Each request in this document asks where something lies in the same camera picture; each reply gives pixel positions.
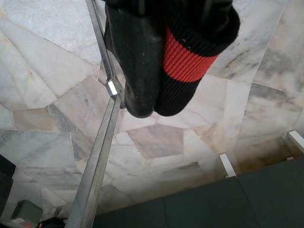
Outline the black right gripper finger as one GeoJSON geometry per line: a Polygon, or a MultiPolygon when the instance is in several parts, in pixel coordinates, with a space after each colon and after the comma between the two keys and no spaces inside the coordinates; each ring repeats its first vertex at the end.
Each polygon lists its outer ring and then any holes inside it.
{"type": "Polygon", "coordinates": [[[124,77],[124,104],[137,118],[156,105],[165,48],[165,19],[159,0],[107,0],[105,42],[124,77]]]}

